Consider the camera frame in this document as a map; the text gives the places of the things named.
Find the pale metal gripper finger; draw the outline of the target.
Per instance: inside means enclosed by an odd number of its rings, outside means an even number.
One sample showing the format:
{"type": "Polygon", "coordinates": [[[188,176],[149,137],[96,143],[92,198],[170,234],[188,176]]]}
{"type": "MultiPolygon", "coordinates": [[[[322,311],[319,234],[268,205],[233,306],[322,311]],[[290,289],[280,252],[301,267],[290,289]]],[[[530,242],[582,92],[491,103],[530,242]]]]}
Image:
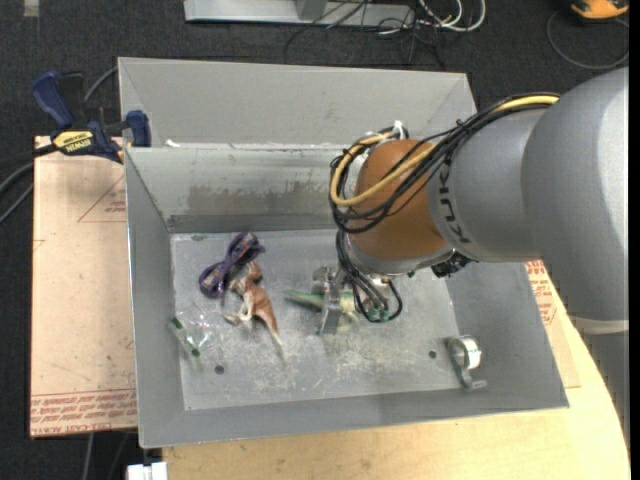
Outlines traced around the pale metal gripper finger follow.
{"type": "Polygon", "coordinates": [[[335,288],[335,269],[329,266],[322,266],[316,269],[312,275],[311,293],[326,295],[335,288]]]}
{"type": "Polygon", "coordinates": [[[324,297],[324,304],[321,310],[319,334],[335,334],[338,330],[343,308],[341,306],[340,295],[327,293],[324,297]]]}

